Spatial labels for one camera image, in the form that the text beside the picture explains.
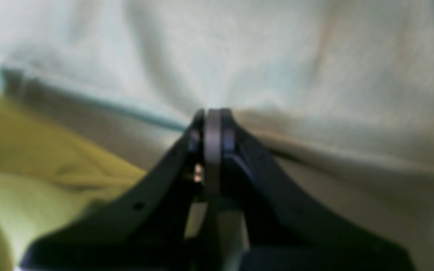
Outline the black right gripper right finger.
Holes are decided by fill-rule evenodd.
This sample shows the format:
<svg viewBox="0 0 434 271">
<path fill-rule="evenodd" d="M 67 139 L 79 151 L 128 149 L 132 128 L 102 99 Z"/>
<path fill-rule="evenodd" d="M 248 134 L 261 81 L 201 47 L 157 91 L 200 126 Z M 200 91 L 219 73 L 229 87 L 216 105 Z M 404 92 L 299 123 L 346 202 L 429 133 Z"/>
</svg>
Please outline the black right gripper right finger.
<svg viewBox="0 0 434 271">
<path fill-rule="evenodd" d="M 319 203 L 228 109 L 206 116 L 206 190 L 236 203 L 249 248 L 240 271 L 413 271 L 408 252 Z"/>
</svg>

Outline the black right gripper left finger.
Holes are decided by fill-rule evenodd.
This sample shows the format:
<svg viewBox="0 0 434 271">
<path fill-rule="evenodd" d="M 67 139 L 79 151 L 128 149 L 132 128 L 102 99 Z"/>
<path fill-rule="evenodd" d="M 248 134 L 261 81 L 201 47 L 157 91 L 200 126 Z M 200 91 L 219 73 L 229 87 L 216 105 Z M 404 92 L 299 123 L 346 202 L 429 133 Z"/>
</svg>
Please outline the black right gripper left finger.
<svg viewBox="0 0 434 271">
<path fill-rule="evenodd" d="M 23 271 L 188 271 L 188 213 L 203 186 L 204 111 L 134 187 L 99 211 L 33 242 Z"/>
</svg>

